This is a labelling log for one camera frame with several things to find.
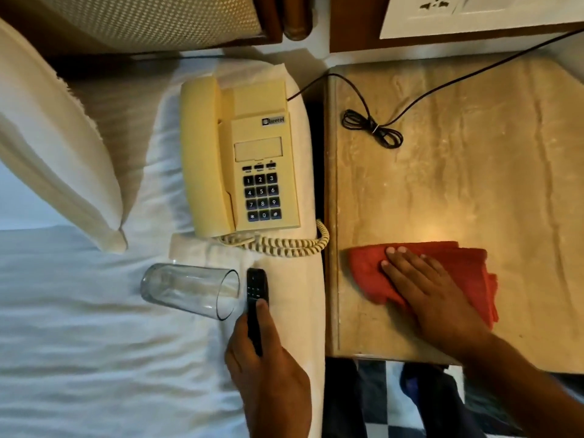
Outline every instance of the woven headboard panel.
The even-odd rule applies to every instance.
[[[262,31],[253,0],[0,0],[0,15],[44,55],[192,50]]]

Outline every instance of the telephone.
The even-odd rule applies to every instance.
[[[284,80],[220,89],[214,76],[180,92],[180,143],[197,235],[274,256],[307,256],[322,237],[272,239],[258,232],[300,226]]]

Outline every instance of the telephone button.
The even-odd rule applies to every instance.
[[[280,220],[282,218],[282,211],[280,209],[271,209],[270,217],[273,220]]]

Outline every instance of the black cable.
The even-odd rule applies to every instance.
[[[471,78],[471,77],[474,77],[475,75],[481,74],[483,72],[494,69],[500,65],[503,65],[503,64],[508,63],[510,61],[513,61],[515,58],[522,57],[523,55],[528,54],[529,52],[532,52],[534,50],[538,50],[540,48],[543,48],[544,46],[547,46],[548,44],[556,43],[557,41],[564,40],[568,37],[580,34],[582,32],[584,32],[584,28],[578,29],[578,30],[575,30],[572,32],[568,32],[567,34],[557,36],[555,38],[551,38],[550,40],[544,41],[543,43],[539,43],[533,47],[530,47],[529,49],[522,50],[521,52],[518,52],[518,53],[513,54],[507,58],[504,58],[501,61],[498,61],[497,63],[493,63],[492,65],[489,65],[489,66],[486,66],[482,69],[479,69],[478,71],[471,72],[467,75],[464,75],[462,77],[459,77],[457,79],[454,79],[454,80],[451,80],[447,83],[444,83],[443,85],[435,87],[434,89],[431,89],[428,92],[426,92],[424,95],[421,95],[418,98],[416,98],[414,101],[412,101],[409,104],[408,107],[406,107],[404,110],[402,110],[402,112],[397,117],[395,117],[393,120],[388,121],[385,124],[377,124],[376,123],[376,121],[373,119],[373,117],[371,117],[371,113],[369,112],[369,107],[367,106],[365,98],[363,98],[363,95],[361,95],[361,92],[359,92],[359,89],[357,89],[357,87],[353,84],[353,82],[351,82],[350,80],[348,80],[347,78],[345,78],[344,76],[342,76],[338,73],[325,73],[324,75],[321,75],[317,79],[311,81],[307,86],[304,86],[297,93],[292,95],[290,98],[288,98],[287,101],[295,99],[297,96],[301,95],[306,89],[311,87],[314,83],[316,83],[324,78],[330,77],[330,76],[336,76],[336,77],[340,78],[341,80],[345,81],[349,86],[351,86],[353,88],[353,90],[359,96],[359,99],[363,103],[363,107],[365,108],[365,112],[367,113],[367,118],[366,118],[363,115],[361,115],[359,112],[357,112],[353,109],[347,109],[343,113],[343,117],[341,119],[341,125],[345,129],[349,129],[352,131],[367,131],[371,135],[373,135],[373,137],[375,137],[375,139],[377,140],[377,142],[379,144],[381,144],[381,146],[385,147],[386,149],[397,149],[398,147],[400,147],[404,143],[404,136],[401,132],[399,132],[395,129],[391,129],[389,126],[395,124],[401,117],[404,116],[404,114],[407,111],[412,109],[413,106],[415,106],[419,101],[426,98],[428,95],[432,95],[434,92],[437,92],[445,87],[452,86],[455,83],[458,83],[460,81],[466,80],[466,79]],[[392,142],[390,143],[386,139],[386,137],[389,137],[392,140]]]

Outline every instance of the hand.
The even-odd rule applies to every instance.
[[[463,364],[475,359],[493,335],[449,273],[403,246],[385,254],[381,268],[411,306],[420,336]]]
[[[256,303],[263,356],[248,338],[248,317],[239,317],[225,363],[244,401],[251,438],[306,438],[312,422],[310,380],[280,343],[267,303]]]

